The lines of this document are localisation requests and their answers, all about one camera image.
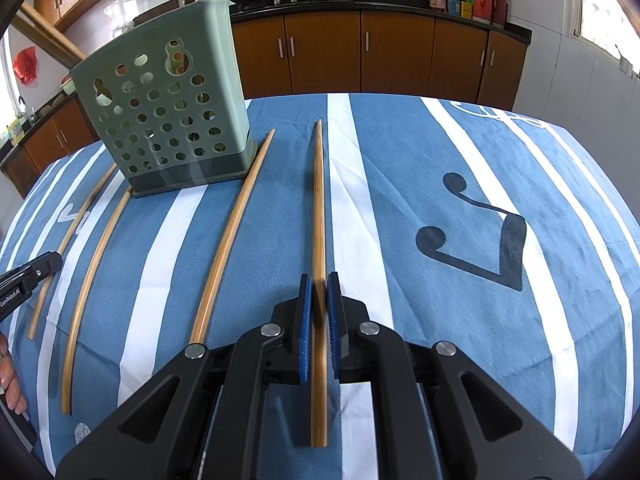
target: finger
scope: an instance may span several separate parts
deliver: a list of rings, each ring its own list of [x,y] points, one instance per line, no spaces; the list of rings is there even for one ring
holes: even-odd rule
[[[5,355],[0,361],[0,385],[7,389],[11,381],[14,380],[14,364],[9,354]]]
[[[16,415],[21,415],[27,411],[27,399],[24,398],[24,395],[20,395],[20,400],[18,404],[15,405],[15,413]]]
[[[9,409],[14,410],[20,400],[20,381],[18,381],[18,377],[14,376],[14,380],[11,381],[6,389],[4,398]]]
[[[9,353],[9,342],[2,332],[0,332],[0,355],[4,357]]]

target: black countertop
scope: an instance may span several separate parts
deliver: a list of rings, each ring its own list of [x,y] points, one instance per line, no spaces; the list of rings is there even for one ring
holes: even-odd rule
[[[14,153],[16,151],[18,151],[18,149],[25,143],[27,142],[27,140],[29,140],[29,138],[35,133],[37,132],[40,127],[46,123],[54,113],[56,113],[58,110],[60,110],[60,108],[62,108],[64,105],[66,105],[69,101],[71,101],[71,99],[75,99],[76,98],[76,92],[71,93],[70,95],[66,96],[64,99],[62,99],[62,101],[60,101],[57,105],[55,105],[49,112],[46,113],[46,115],[39,119],[31,128],[29,128],[27,130],[27,132],[24,134],[24,137],[20,139],[20,141],[18,142],[17,146],[14,146],[11,148],[11,150],[9,150],[9,152],[5,155],[2,156],[2,152],[4,152],[5,150],[5,146],[2,146],[0,148],[0,170],[2,170],[2,168],[4,168],[4,165],[7,163],[7,161],[14,155]]]
[[[229,7],[231,23],[241,23],[281,14],[318,12],[322,10],[392,10],[394,12],[410,12],[421,16],[432,16],[441,20],[463,23],[469,27],[482,30],[496,30],[515,40],[531,44],[531,31],[528,28],[508,22],[505,28],[494,27],[486,23],[437,12],[430,9],[428,0],[297,0],[293,2],[291,0],[268,0],[262,6],[249,4],[241,8],[241,6],[233,4]]]

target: striped tablecloth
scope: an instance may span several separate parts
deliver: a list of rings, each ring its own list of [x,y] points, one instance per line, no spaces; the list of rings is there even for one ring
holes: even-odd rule
[[[248,114],[255,139],[270,128],[276,134],[226,266],[207,345],[234,342],[268,320],[311,270],[312,134],[322,119],[327,271],[338,271],[343,293],[408,341],[455,342],[591,472],[639,402],[633,314],[640,309],[640,228],[575,139],[510,112],[409,96],[268,98],[249,102]],[[1,270],[55,250],[112,163],[98,142],[52,164],[2,243]],[[63,415],[72,312],[126,187],[114,173],[91,206],[63,255],[35,340],[26,332],[38,291],[0,327],[38,430],[37,453],[52,472],[187,344],[241,182],[130,200],[89,293],[72,415]],[[438,232],[444,245],[434,241]],[[520,244],[522,257],[500,266],[509,244]],[[327,449],[305,447],[308,392],[271,389],[262,478],[377,477],[367,385],[331,380],[328,387]]]

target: music note print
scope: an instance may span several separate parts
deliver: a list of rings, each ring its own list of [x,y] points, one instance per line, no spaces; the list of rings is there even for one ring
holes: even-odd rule
[[[418,250],[428,258],[521,292],[522,250],[527,237],[525,219],[520,215],[478,202],[462,194],[466,189],[466,180],[460,174],[447,173],[442,181],[450,193],[472,206],[497,211],[506,215],[500,230],[499,272],[492,272],[450,254],[440,252],[438,249],[447,241],[447,235],[436,226],[423,227],[418,231],[418,234],[415,235],[415,244]]]

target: metal screw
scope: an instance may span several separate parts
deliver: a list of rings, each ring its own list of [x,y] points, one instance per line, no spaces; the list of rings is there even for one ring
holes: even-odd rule
[[[184,349],[184,354],[189,359],[200,359],[204,355],[205,351],[204,345],[201,345],[200,343],[193,343]]]
[[[267,323],[262,326],[260,333],[265,337],[276,337],[280,335],[280,326],[275,323]]]
[[[364,335],[376,335],[378,332],[380,332],[380,327],[373,321],[365,321],[364,323],[360,324],[360,331]]]
[[[449,341],[440,341],[436,343],[436,352],[447,357],[456,353],[456,346]]]

